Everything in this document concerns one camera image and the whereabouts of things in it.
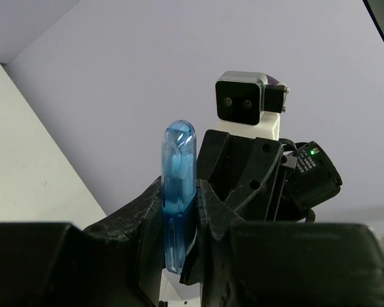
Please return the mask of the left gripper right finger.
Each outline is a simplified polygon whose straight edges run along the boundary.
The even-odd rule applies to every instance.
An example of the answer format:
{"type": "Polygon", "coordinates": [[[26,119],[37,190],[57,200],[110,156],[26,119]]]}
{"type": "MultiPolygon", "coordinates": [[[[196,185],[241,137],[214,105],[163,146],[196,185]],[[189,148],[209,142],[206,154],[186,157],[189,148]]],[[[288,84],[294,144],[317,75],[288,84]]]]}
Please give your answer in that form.
{"type": "Polygon", "coordinates": [[[364,224],[245,221],[201,181],[202,306],[384,306],[384,247],[364,224]]]}

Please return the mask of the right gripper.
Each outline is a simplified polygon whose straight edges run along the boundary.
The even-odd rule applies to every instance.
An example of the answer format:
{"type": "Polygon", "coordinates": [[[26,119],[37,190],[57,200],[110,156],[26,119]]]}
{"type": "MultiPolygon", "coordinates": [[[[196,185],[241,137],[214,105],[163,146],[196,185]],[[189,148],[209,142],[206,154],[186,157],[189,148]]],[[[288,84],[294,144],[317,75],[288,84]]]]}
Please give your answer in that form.
{"type": "MultiPolygon", "coordinates": [[[[228,132],[209,129],[205,132],[197,160],[197,178],[206,180],[225,205],[247,221],[265,221],[271,193],[276,181],[278,160],[282,155],[279,141],[264,138],[236,138],[231,166],[228,132]]],[[[276,214],[277,221],[314,221],[314,207],[340,193],[342,179],[337,168],[315,141],[299,142],[297,163],[285,181],[276,214]]]]}

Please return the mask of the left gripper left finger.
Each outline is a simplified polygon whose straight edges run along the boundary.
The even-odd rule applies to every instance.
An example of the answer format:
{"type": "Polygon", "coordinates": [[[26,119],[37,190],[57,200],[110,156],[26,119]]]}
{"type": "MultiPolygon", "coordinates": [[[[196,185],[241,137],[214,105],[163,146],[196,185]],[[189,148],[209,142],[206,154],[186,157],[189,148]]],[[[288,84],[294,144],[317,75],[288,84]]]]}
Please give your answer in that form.
{"type": "Polygon", "coordinates": [[[161,182],[104,219],[0,222],[0,306],[157,306],[161,182]]]}

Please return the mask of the blue correction tape dispenser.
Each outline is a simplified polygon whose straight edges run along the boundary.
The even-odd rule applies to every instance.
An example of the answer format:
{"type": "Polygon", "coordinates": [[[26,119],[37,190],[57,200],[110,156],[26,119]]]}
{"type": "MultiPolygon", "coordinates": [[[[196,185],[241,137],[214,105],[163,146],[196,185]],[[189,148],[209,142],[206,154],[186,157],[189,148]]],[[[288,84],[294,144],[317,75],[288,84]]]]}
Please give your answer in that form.
{"type": "Polygon", "coordinates": [[[180,275],[196,238],[196,133],[177,120],[166,128],[161,144],[161,204],[166,269],[180,275]]]}

